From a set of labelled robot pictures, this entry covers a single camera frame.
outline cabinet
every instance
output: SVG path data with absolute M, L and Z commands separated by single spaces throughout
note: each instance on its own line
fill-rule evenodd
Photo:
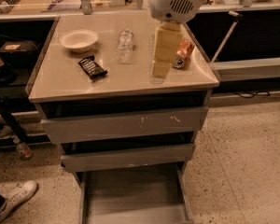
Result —
M 65 170 L 81 186 L 81 223 L 130 223 L 128 215 L 137 223 L 191 223 L 181 176 L 218 80 L 195 49 L 185 70 L 172 69 L 162 84 L 149 82 L 157 25 L 145 10 L 60 17 L 29 94 Z M 117 64 L 125 28 L 135 37 L 133 61 Z M 73 54 L 61 47 L 60 35 L 74 29 L 96 31 L 95 49 Z M 108 70 L 95 82 L 77 65 L 91 54 Z

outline speckled floor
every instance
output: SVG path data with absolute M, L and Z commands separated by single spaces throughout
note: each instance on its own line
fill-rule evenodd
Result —
M 78 223 L 79 187 L 54 145 L 22 161 L 0 149 L 0 191 L 35 179 L 36 195 L 4 223 Z M 213 96 L 184 182 L 196 224 L 280 224 L 280 92 Z

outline bowl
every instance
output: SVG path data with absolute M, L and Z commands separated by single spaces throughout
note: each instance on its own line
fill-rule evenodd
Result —
M 72 30 L 63 34 L 59 42 L 74 53 L 84 53 L 91 49 L 92 45 L 97 41 L 98 35 L 91 30 Z

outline person's foot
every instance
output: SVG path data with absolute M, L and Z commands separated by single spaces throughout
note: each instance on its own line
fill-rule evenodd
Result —
M 37 183 L 32 180 L 26 182 L 20 189 L 6 198 L 6 201 L 0 207 L 0 222 L 3 221 L 8 214 L 17 205 L 24 203 L 31 199 L 37 191 Z

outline soda can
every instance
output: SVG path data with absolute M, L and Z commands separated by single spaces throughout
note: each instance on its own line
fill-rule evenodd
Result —
M 188 39 L 183 37 L 176 52 L 175 60 L 172 61 L 172 66 L 176 69 L 185 67 L 190 54 L 194 50 L 194 45 Z

